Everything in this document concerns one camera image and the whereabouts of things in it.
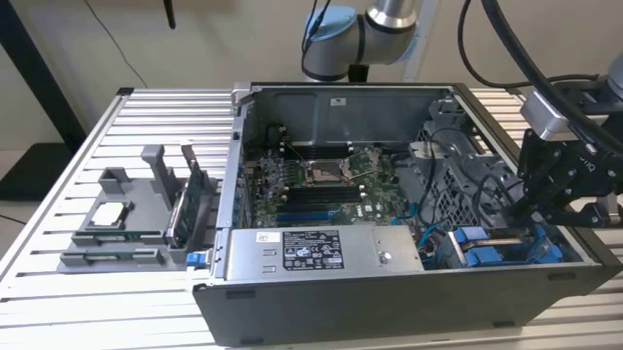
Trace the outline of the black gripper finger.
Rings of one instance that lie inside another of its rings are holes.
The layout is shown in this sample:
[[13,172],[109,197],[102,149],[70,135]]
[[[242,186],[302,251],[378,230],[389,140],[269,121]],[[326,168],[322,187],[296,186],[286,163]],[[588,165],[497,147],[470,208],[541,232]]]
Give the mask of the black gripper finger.
[[562,161],[565,141],[545,141],[536,131],[524,131],[516,175],[521,180],[521,197],[506,209],[509,225],[536,222],[532,214],[552,225],[562,223],[566,205],[562,203]]
[[545,221],[558,226],[606,226],[610,223],[610,216],[602,204],[590,202],[580,211],[572,210],[570,207],[549,210]]

